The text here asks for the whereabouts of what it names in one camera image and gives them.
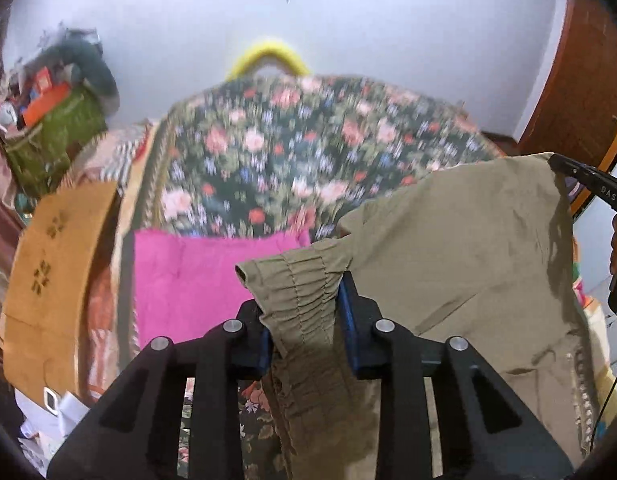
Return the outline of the green storage bag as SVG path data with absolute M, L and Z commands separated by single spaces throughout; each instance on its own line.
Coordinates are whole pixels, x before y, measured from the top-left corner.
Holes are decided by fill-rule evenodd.
M 58 188 L 77 154 L 106 129 L 98 100 L 77 87 L 23 136 L 0 144 L 20 190 L 38 200 Z

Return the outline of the white papers pile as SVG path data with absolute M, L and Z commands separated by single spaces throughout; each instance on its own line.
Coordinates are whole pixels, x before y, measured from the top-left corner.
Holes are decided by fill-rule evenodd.
M 89 408 L 70 392 L 62 398 L 51 393 L 50 400 L 56 402 L 56 405 L 50 411 L 33 402 L 19 390 L 14 390 L 14 398 L 23 415 L 20 426 L 21 437 L 18 437 L 21 451 L 33 467 L 46 478 L 54 454 L 85 417 Z

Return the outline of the yellow curved foam bar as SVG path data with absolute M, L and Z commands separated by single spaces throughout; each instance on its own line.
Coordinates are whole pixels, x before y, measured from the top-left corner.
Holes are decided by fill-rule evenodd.
M 263 61 L 272 60 L 286 73 L 295 77 L 310 75 L 311 71 L 301 56 L 284 41 L 265 39 L 254 42 L 231 66 L 226 79 L 234 80 L 252 73 Z

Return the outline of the brown wooden door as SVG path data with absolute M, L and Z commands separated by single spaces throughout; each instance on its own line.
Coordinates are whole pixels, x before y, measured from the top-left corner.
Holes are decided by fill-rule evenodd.
M 555 61 L 520 151 L 597 166 L 616 135 L 617 24 L 598 0 L 568 0 Z

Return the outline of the magenta folded pants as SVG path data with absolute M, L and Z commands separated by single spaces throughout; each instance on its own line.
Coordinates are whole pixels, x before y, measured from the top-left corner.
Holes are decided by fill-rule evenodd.
M 134 234 L 134 304 L 144 348 L 165 336 L 183 342 L 235 318 L 252 298 L 235 266 L 310 244 L 307 230 L 263 238 L 179 236 L 157 230 Z

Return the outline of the wooden lap desk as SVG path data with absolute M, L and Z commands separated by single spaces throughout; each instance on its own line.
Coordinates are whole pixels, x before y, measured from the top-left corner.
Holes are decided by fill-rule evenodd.
M 42 408 L 53 394 L 87 394 L 87 296 L 116 206 L 114 181 L 65 188 L 39 201 L 20 238 L 4 303 L 4 373 Z

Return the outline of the orange box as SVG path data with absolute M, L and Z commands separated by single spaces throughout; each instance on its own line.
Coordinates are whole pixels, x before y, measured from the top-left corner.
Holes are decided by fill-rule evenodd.
M 37 124 L 47 113 L 59 105 L 71 93 L 71 86 L 67 82 L 57 84 L 37 99 L 33 100 L 22 113 L 24 125 L 27 127 Z

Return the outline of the olive green pants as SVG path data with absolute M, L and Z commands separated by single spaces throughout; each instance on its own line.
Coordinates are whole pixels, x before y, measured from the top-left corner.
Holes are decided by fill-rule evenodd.
M 546 155 L 434 172 L 350 211 L 335 237 L 236 271 L 275 342 L 263 386 L 290 478 L 375 474 L 380 389 L 355 379 L 345 355 L 345 273 L 413 334 L 466 338 L 581 462 L 574 357 L 589 329 L 572 288 L 565 184 Z

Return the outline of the dark floral bedspread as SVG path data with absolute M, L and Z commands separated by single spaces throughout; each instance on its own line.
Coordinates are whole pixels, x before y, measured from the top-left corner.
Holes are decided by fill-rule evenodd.
M 136 230 L 319 240 L 368 198 L 499 156 L 460 106 L 365 77 L 243 77 L 176 103 L 149 128 L 118 217 L 118 362 L 139 350 Z

